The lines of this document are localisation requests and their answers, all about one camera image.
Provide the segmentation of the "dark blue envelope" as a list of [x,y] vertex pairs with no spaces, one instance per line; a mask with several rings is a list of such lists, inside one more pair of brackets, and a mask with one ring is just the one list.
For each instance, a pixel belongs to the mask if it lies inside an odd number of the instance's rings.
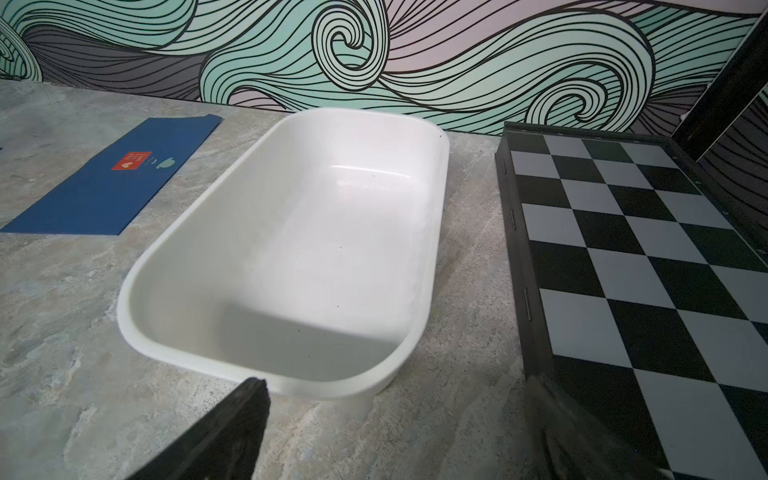
[[149,118],[86,162],[1,231],[118,235],[222,118]]

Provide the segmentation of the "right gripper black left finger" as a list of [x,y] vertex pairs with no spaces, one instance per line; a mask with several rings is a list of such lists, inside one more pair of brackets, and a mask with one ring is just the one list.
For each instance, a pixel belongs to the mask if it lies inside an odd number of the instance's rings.
[[267,382],[248,378],[131,477],[250,479],[269,411]]

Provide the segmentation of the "black white chessboard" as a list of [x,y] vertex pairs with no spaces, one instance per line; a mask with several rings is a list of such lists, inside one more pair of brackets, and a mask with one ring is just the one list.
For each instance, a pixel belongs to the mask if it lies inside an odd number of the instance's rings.
[[767,263],[660,142],[503,129],[527,376],[671,479],[767,475]]

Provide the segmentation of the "white plastic storage box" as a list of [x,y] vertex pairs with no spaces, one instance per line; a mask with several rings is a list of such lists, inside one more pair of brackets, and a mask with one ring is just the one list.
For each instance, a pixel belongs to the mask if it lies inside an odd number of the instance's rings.
[[447,134],[414,116],[281,119],[133,265],[123,338],[274,394],[378,394],[428,323],[449,152]]

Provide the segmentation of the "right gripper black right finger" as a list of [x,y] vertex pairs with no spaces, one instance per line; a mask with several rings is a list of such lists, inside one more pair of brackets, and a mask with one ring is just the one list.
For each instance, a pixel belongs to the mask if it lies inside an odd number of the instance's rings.
[[526,381],[525,416],[539,479],[667,479],[554,380]]

